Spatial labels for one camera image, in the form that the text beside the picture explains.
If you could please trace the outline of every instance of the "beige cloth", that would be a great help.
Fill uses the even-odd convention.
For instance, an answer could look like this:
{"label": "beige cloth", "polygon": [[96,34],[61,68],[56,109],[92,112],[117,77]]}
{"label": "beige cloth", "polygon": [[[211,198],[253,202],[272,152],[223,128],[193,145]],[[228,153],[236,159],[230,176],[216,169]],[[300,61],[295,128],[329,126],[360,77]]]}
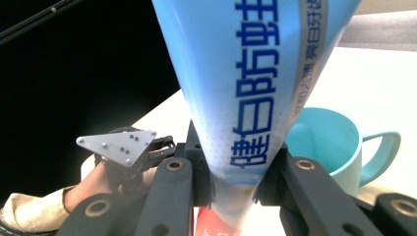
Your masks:
{"label": "beige cloth", "polygon": [[58,229],[69,213],[63,204],[64,188],[43,198],[12,194],[0,210],[0,220],[21,232],[46,232]]}

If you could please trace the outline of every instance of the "black background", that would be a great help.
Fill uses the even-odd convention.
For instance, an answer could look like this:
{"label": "black background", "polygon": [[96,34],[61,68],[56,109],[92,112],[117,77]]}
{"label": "black background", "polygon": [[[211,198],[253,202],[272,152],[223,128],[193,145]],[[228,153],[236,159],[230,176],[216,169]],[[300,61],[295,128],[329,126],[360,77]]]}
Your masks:
{"label": "black background", "polygon": [[[55,2],[2,1],[0,31]],[[1,46],[0,200],[77,184],[78,136],[129,126],[178,89],[150,0],[84,0]]]}

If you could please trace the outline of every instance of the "metal bracket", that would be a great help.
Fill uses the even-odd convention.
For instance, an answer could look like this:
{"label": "metal bracket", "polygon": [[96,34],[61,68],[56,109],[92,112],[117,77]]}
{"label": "metal bracket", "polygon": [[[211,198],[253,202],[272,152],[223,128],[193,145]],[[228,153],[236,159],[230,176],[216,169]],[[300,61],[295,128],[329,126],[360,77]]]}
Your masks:
{"label": "metal bracket", "polygon": [[134,131],[77,138],[77,145],[131,167],[149,147],[156,132]]}

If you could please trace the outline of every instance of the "white table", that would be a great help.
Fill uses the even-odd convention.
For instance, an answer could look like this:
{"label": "white table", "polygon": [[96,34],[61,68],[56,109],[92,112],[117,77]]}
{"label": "white table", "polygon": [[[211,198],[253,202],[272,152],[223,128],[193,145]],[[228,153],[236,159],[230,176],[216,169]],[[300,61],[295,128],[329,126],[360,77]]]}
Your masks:
{"label": "white table", "polygon": [[[360,190],[373,203],[375,195],[398,192],[417,199],[417,52],[335,48],[306,106],[343,112],[363,133],[396,130],[402,143],[391,167]],[[141,129],[186,141],[190,113],[181,91],[134,124]],[[364,146],[364,156],[375,144]],[[284,235],[278,207],[254,206],[244,235]]]}

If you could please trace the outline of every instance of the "red object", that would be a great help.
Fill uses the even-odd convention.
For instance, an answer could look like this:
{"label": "red object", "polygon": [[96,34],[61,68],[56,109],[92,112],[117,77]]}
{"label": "red object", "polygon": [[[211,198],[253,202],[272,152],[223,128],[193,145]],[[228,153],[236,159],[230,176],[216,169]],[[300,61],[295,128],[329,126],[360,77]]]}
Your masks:
{"label": "red object", "polygon": [[200,207],[195,236],[239,236],[241,231],[221,220],[213,209]]}

